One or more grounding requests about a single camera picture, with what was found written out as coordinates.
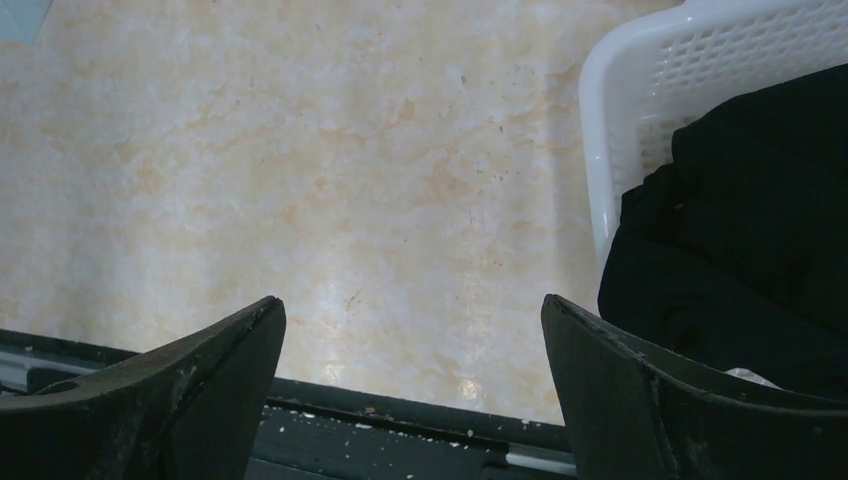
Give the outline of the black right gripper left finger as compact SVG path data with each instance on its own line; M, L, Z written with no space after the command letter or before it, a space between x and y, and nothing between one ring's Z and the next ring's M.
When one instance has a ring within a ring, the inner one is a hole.
M3 331L5 479L241 479L286 329L265 297L142 354Z

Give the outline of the black cloth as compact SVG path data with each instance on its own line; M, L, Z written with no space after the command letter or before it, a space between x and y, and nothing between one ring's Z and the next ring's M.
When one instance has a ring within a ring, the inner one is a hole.
M598 306L716 370L847 396L847 69L734 97L622 198Z

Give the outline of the white plastic basket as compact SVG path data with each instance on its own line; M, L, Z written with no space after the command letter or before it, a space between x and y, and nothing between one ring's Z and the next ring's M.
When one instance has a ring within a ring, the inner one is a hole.
M603 271L623 195L671 162L677 130L734 97L837 66L847 69L843 1L687 1L608 34L579 82Z

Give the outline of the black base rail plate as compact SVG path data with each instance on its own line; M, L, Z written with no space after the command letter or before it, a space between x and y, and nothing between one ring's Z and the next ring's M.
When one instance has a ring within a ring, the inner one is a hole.
M573 479L561 427L273 377L241 479Z

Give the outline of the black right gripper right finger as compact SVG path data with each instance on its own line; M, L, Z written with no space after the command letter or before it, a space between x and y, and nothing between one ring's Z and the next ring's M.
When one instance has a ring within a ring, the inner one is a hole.
M847 406L746 381L556 295L545 349L581 479L843 479Z

